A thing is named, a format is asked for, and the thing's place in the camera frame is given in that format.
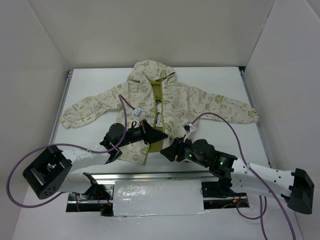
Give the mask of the cream jacket with green print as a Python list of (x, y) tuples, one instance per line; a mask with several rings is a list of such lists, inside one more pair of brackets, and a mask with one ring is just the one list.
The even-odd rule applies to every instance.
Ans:
[(137, 62), (125, 83), (98, 95), (87, 96), (67, 108), (60, 117), (61, 124), (80, 128), (95, 121), (108, 111), (118, 110), (117, 123), (124, 123), (119, 95), (133, 107), (143, 108), (142, 118), (168, 138), (151, 146), (136, 142), (121, 147), (120, 160), (144, 165), (149, 153), (168, 147), (174, 138), (185, 135), (183, 126), (196, 117), (229, 123), (258, 122), (257, 110), (248, 103), (208, 93), (195, 86), (179, 82), (175, 70), (153, 60)]

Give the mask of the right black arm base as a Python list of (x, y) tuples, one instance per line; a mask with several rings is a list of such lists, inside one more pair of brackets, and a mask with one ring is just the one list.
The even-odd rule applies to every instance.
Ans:
[(226, 199), (229, 197), (242, 198), (247, 194), (231, 190), (231, 179), (217, 177), (203, 177), (201, 181), (201, 194), (204, 198)]

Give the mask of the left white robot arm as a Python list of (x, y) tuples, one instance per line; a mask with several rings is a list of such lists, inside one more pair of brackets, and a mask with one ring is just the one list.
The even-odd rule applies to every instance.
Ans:
[(122, 147), (135, 143), (150, 145), (168, 138), (168, 135), (152, 127), (145, 119), (134, 121), (125, 129), (121, 123), (110, 126), (100, 145), (110, 152), (94, 153), (92, 150), (61, 150), (56, 145), (48, 146), (23, 171), (22, 175), (40, 200), (59, 191), (78, 169), (106, 165), (119, 159)]

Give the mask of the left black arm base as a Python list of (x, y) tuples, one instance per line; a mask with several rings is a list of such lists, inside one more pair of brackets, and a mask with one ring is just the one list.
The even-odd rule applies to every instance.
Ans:
[(98, 184), (96, 179), (89, 173), (83, 173), (90, 181), (91, 186), (83, 193), (88, 200), (106, 200), (111, 199), (111, 195), (107, 192), (102, 184)]

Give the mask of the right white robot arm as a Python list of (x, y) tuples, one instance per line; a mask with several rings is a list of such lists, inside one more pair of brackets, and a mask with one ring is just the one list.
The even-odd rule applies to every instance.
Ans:
[(295, 212), (310, 215), (313, 212), (315, 185), (308, 173), (300, 168), (294, 171), (273, 169), (218, 151), (205, 139), (192, 142), (176, 138), (160, 151), (171, 162), (189, 160), (218, 178), (217, 189), (223, 196), (233, 193), (277, 197)]

